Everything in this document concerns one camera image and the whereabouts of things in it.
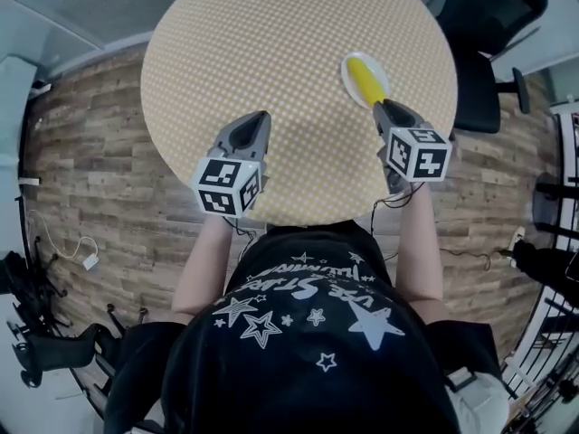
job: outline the chair wheel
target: chair wheel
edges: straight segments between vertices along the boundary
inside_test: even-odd
[[[22,370],[20,372],[20,378],[22,379],[22,382],[26,385],[26,387],[29,387],[31,389],[36,389],[40,387],[40,383],[43,381],[42,375],[34,377],[25,370]]]

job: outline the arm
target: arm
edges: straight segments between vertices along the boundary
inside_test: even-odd
[[[232,236],[233,227],[222,217],[205,219],[173,295],[176,321],[187,324],[223,295]]]
[[[424,184],[402,209],[396,289],[428,325],[448,320],[431,190]]]

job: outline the person's right arm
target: person's right arm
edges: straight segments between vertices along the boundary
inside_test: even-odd
[[[427,325],[449,319],[431,191],[423,184],[402,209],[396,290]]]

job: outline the black t-shirt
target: black t-shirt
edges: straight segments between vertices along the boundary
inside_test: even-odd
[[[382,259],[329,232],[260,240],[173,345],[168,432],[458,432],[445,375],[499,377],[488,325],[429,326]]]

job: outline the person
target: person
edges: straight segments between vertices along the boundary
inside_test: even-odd
[[[575,308],[579,308],[579,259],[576,252],[558,249],[537,249],[525,241],[525,229],[519,227],[507,250],[511,266],[526,273],[534,281],[550,287]]]
[[[395,288],[374,237],[349,221],[273,228],[223,295],[232,235],[207,217],[174,323],[127,331],[105,434],[129,431],[159,398],[170,433],[502,430],[490,326],[453,321],[442,302],[428,184],[403,208]]]

